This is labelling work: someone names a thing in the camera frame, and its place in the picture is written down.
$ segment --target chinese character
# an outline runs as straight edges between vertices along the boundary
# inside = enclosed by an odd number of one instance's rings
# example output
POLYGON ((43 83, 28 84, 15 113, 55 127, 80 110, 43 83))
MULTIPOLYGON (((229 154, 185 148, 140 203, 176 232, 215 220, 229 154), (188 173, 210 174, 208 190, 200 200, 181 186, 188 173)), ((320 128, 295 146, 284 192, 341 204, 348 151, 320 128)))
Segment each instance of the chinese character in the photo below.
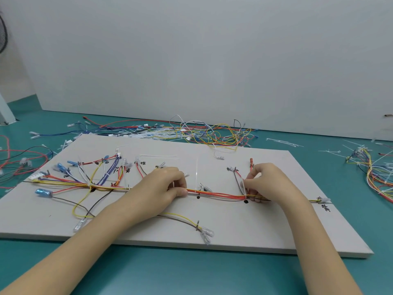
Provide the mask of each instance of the chinese character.
POLYGON ((329 211, 329 212, 330 212, 330 209, 327 208, 327 206, 326 206, 325 204, 323 204, 323 205, 321 205, 321 206, 322 206, 323 209, 325 209, 325 211, 329 211))

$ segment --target hand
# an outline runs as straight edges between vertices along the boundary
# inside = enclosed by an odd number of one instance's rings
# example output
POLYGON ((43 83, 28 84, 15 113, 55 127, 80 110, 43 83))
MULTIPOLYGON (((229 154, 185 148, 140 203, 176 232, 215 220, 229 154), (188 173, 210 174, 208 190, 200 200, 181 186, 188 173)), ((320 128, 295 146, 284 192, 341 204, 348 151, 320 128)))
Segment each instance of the hand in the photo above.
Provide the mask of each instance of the hand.
POLYGON ((249 189, 248 194, 256 195, 250 200, 258 203, 263 197, 279 204, 294 197, 304 197, 284 172, 270 162, 255 165, 244 180, 244 187, 249 189))
POLYGON ((121 213, 131 226, 160 214, 174 198, 187 195, 186 188, 184 173, 178 168, 155 169, 113 203, 112 211, 121 213))

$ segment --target wiring board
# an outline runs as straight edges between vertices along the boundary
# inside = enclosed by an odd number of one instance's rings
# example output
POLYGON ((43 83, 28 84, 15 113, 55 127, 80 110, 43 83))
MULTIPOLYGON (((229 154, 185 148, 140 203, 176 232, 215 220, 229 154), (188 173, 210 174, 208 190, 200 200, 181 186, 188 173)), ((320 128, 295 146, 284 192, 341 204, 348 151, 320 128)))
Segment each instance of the wiring board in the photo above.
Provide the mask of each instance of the wiring board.
POLYGON ((187 174, 189 195, 175 199, 161 217, 122 234, 116 244, 295 254, 281 208, 268 201, 248 201, 242 191, 241 177, 250 171, 250 158, 282 169, 312 202, 341 256, 367 258, 373 253, 334 204, 323 201, 326 196, 288 151, 217 150, 94 134, 83 134, 35 172, 35 178, 0 199, 0 237, 66 240, 78 224, 119 199, 146 173, 176 166, 187 174), (216 159, 215 152, 225 159, 216 159))

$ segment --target white board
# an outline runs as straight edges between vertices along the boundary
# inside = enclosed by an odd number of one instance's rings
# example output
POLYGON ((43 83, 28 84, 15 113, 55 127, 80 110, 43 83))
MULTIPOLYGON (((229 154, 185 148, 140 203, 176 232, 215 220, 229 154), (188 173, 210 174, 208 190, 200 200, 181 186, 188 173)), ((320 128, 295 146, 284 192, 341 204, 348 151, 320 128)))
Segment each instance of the white board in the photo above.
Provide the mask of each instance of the white board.
MULTIPOLYGON (((141 156, 145 161, 143 168, 149 172, 162 161, 166 165, 179 167, 189 173, 188 188, 194 189, 199 182, 214 192, 240 195, 233 172, 227 166, 236 167, 245 177, 250 168, 250 158, 254 162, 272 162, 281 168, 308 199, 325 198, 320 188, 312 181, 304 169, 288 151, 238 148, 236 152, 220 153, 225 160, 213 156, 214 149, 206 145, 189 143, 169 143, 137 138, 120 138, 96 135, 82 135, 74 143, 59 153, 42 170, 51 170, 58 162, 66 165, 67 160, 84 161, 100 159, 113 155, 119 148, 123 158, 133 161, 138 155, 175 155, 170 158, 141 156)), ((92 173, 95 164, 85 165, 86 173, 92 173)), ((71 172, 81 179, 75 168, 71 172)), ((103 170, 97 171, 97 178, 103 170)), ((140 181, 141 176, 135 167, 126 173, 130 186, 140 181)), ((51 186, 39 186, 33 183, 20 183, 15 189, 0 199, 0 237, 65 240, 73 235, 72 229, 78 219, 71 214, 72 205, 61 201, 40 198, 34 191, 38 188, 52 189, 51 186)), ((104 192, 96 190, 82 203, 90 208, 104 192)), ((59 196, 78 201, 86 195, 86 190, 72 190, 59 196)), ((106 205, 113 203, 122 195, 113 192, 100 202, 93 213, 99 213, 106 205)), ((333 204, 327 204, 326 211, 320 204, 312 204, 324 228, 341 256, 366 258, 373 252, 344 219, 333 204)), ((188 195, 177 198, 166 212, 184 215, 200 225, 214 231, 211 245, 205 245, 199 235, 190 226, 168 219, 153 218, 121 235, 116 244, 151 245, 161 247, 203 248, 228 251, 250 251, 262 253, 296 253, 292 233, 281 208, 274 203, 227 202, 216 199, 196 198, 188 195)))
POLYGON ((393 140, 393 0, 1 0, 44 110, 393 140))

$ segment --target forearm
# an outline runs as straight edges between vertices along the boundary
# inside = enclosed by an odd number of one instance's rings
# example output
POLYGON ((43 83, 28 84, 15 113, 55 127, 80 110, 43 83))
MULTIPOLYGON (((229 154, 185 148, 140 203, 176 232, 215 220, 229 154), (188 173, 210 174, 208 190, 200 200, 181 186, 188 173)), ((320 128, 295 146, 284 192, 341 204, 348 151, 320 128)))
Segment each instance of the forearm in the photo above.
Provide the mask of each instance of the forearm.
POLYGON ((5 288, 1 295, 72 292, 101 254, 127 227, 103 210, 84 228, 28 272, 5 288))
POLYGON ((309 294, 361 294, 327 235, 311 203, 294 191, 294 202, 282 203, 309 294))

